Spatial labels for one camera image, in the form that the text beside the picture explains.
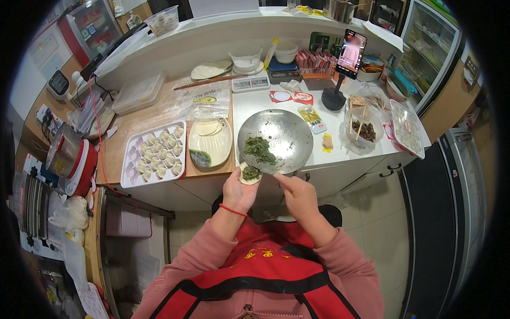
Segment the stainless steel bowl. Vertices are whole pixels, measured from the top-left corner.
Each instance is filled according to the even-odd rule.
[[[257,163],[253,155],[244,153],[248,137],[262,136],[269,141],[269,151],[276,156],[276,165]],[[237,136],[239,154],[248,165],[267,174],[287,174],[303,167],[314,148],[314,138],[307,123],[285,110],[264,110],[244,121]]]

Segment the container of dumplings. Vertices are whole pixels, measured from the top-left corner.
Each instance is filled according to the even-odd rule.
[[[133,135],[126,144],[120,185],[131,188],[180,178],[186,163],[186,122]]]
[[[166,76],[163,72],[154,72],[125,83],[113,103],[112,110],[122,116],[156,104],[165,82]]]

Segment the green filling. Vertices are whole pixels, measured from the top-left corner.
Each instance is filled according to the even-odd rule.
[[[247,166],[243,169],[243,179],[245,181],[251,181],[253,179],[259,178],[260,171],[258,168],[253,166]]]
[[[244,153],[255,156],[257,163],[276,165],[276,156],[269,152],[269,142],[261,136],[248,137],[244,142],[244,147]]]

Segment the red string bracelet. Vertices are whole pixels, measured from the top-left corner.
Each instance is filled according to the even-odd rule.
[[[244,217],[247,217],[248,215],[246,214],[243,214],[243,213],[240,213],[238,211],[235,211],[233,209],[230,209],[229,207],[226,207],[225,205],[223,205],[223,203],[220,203],[220,207],[223,207],[224,209],[228,210],[228,211],[231,211],[232,213],[235,213],[235,214],[238,214],[238,215],[241,215],[241,216],[244,216]]]

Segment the pink sweater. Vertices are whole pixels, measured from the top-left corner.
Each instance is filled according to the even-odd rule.
[[[220,237],[208,219],[196,235],[179,249],[178,256],[147,287],[132,319],[149,318],[167,294],[181,281],[219,269],[237,245]],[[383,317],[384,302],[379,293],[375,265],[364,257],[356,244],[338,228],[326,246],[313,249],[326,266],[331,282],[347,298],[361,318]],[[191,315],[196,318],[239,318],[243,307],[252,305],[258,319],[311,318],[306,306],[293,297],[260,290],[239,290],[230,299],[201,301]]]

